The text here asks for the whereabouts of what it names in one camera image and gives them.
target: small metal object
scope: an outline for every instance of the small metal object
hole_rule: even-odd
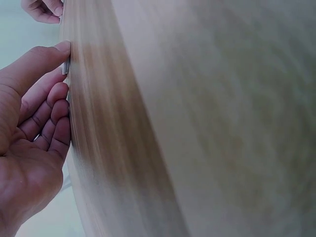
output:
[[[61,22],[62,22],[62,20],[63,20],[64,10],[65,10],[65,8],[63,8],[63,14],[60,16],[60,21],[59,21],[59,24],[60,24],[60,25],[61,25]],[[66,75],[66,74],[69,73],[69,67],[70,67],[70,57],[69,57],[69,58],[67,59],[67,61],[64,62],[63,65],[62,65],[61,72],[62,72],[63,75]]]
[[[69,66],[70,66],[70,57],[67,59],[66,62],[63,63],[61,67],[61,72],[63,75],[66,75],[69,73]]]

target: fingernail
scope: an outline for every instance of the fingernail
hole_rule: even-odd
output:
[[[63,8],[61,6],[55,9],[56,16],[61,16],[62,14],[63,14]]]
[[[57,45],[55,45],[55,48],[57,48],[59,51],[63,53],[67,53],[70,51],[70,42],[69,41],[63,41]]]

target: finger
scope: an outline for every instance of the finger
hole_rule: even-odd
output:
[[[63,14],[63,3],[60,0],[43,0],[43,2],[55,16],[61,16]]]
[[[50,91],[47,97],[47,103],[53,107],[56,101],[66,99],[68,95],[69,87],[66,83],[57,83]]]
[[[35,47],[0,70],[0,156],[7,152],[19,121],[22,96],[43,75],[51,72],[70,55],[70,43],[55,47]]]
[[[64,63],[70,55],[70,42],[54,47],[37,46],[0,71],[1,84],[21,97],[46,73]]]
[[[59,24],[60,18],[58,16],[50,15],[47,13],[30,14],[34,20],[47,24]]]
[[[40,105],[47,99],[54,85],[64,81],[65,78],[66,76],[62,75],[61,73],[61,68],[57,68],[53,72],[48,73],[44,77],[42,77],[38,81],[38,83],[35,83],[34,86],[32,86],[31,89],[29,89],[22,98],[18,125],[28,119],[32,114],[34,114],[35,111],[40,107]],[[68,86],[65,84],[63,88],[59,89],[61,91],[56,91],[56,93],[62,93],[65,90],[65,86],[68,90]]]
[[[58,24],[60,22],[59,17],[54,15],[50,11],[45,11],[45,9],[42,8],[40,3],[41,1],[36,1],[33,4],[29,4],[28,1],[23,0],[21,2],[21,6],[30,16],[32,16],[34,20],[38,22]]]
[[[70,120],[68,117],[60,119],[56,125],[48,152],[56,157],[56,162],[63,166],[70,147]]]
[[[68,116],[69,114],[69,103],[67,100],[59,100],[55,103],[54,108],[51,112],[51,120],[54,124],[57,124],[58,120],[62,117]]]
[[[42,132],[40,133],[39,137],[34,141],[40,149],[47,151],[50,147],[55,129],[56,124],[62,117],[66,117],[69,114],[69,104],[66,100],[58,101],[53,109],[52,117],[50,120],[47,121],[45,124]]]
[[[69,105],[65,100],[67,93],[68,86],[66,84],[62,82],[56,84],[48,95],[50,101],[47,100],[42,103],[39,109],[19,126],[27,140],[33,141],[50,117],[56,123],[59,118],[68,115]]]

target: human hand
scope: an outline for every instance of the human hand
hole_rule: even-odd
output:
[[[63,14],[60,0],[21,0],[22,8],[36,21],[57,24]]]
[[[0,236],[14,236],[62,186],[70,121],[56,68],[69,55],[67,41],[35,47],[0,70]]]

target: curved wooden surface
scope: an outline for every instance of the curved wooden surface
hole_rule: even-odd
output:
[[[67,0],[88,237],[315,234],[314,6]]]

